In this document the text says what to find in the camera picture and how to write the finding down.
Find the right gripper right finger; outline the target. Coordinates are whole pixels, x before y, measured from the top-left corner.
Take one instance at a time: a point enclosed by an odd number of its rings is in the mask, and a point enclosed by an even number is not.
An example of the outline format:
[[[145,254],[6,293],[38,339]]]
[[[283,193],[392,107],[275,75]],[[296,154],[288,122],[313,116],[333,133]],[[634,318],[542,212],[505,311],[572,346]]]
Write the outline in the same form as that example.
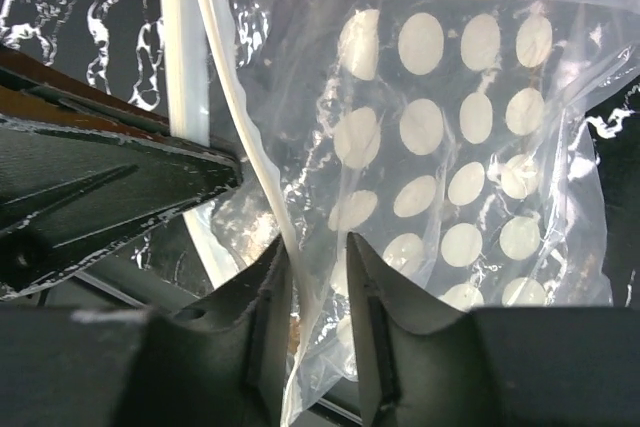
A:
[[[489,426],[495,387],[478,326],[347,237],[347,277],[362,422]]]

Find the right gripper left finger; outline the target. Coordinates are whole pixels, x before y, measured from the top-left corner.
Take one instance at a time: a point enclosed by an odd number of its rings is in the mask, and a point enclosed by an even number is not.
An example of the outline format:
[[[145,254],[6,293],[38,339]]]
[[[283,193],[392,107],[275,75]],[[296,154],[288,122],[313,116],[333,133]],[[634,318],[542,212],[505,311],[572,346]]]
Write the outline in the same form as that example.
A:
[[[149,314],[117,426],[277,426],[292,273],[282,238],[208,296]]]

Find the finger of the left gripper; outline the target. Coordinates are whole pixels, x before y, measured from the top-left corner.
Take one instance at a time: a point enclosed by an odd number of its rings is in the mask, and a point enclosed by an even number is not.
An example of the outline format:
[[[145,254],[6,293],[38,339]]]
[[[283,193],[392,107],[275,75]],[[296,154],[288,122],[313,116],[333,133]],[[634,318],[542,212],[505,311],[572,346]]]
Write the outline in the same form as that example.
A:
[[[230,146],[1,50],[1,293],[51,287],[240,185]]]

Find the polka dot zip bag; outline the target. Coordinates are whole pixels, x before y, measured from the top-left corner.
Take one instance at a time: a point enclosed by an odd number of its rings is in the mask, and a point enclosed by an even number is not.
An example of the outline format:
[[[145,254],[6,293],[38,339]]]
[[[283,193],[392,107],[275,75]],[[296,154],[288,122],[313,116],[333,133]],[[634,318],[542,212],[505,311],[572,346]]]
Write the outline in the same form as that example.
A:
[[[639,0],[162,0],[170,128],[239,144],[187,213],[220,286],[281,235],[280,424],[363,380],[347,237],[458,311],[611,306],[592,109],[639,73]]]

